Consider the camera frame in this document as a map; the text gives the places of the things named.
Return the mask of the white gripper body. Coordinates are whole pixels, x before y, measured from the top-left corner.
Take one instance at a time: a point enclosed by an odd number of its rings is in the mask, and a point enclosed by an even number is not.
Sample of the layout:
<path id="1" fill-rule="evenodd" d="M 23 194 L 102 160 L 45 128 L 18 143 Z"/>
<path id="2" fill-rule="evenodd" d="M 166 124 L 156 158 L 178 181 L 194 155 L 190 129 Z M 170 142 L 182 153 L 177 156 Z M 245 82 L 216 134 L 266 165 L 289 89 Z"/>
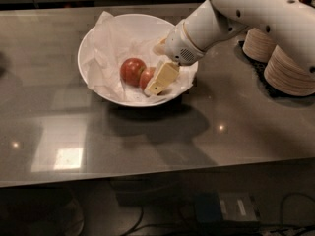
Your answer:
<path id="1" fill-rule="evenodd" d="M 206 54 L 195 46 L 185 27 L 185 21 L 180 21 L 165 39 L 165 55 L 180 66 L 191 66 Z"/>

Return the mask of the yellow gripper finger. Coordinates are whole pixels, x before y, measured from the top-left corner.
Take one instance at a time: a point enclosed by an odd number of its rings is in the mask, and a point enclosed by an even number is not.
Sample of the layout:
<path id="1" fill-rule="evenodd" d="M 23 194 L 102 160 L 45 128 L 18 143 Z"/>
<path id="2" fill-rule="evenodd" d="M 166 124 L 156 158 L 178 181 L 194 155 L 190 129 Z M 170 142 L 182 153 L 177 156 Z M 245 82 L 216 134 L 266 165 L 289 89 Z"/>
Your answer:
<path id="1" fill-rule="evenodd" d="M 162 38 L 153 48 L 155 55 L 161 56 L 165 54 L 166 38 Z"/>
<path id="2" fill-rule="evenodd" d="M 159 61 L 153 77 L 147 83 L 145 95 L 158 95 L 172 84 L 179 75 L 180 66 L 174 62 Z"/>

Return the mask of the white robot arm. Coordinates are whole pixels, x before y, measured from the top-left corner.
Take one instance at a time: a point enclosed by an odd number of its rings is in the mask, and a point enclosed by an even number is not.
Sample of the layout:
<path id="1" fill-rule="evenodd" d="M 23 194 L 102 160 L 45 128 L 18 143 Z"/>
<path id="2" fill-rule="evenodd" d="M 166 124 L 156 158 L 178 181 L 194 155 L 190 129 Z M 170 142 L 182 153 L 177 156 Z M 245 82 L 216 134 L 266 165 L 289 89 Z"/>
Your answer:
<path id="1" fill-rule="evenodd" d="M 315 10 L 298 0 L 206 0 L 178 23 L 155 53 L 169 58 L 157 65 L 145 93 L 158 95 L 179 74 L 221 41 L 247 28 L 270 37 L 310 77 L 315 69 Z"/>

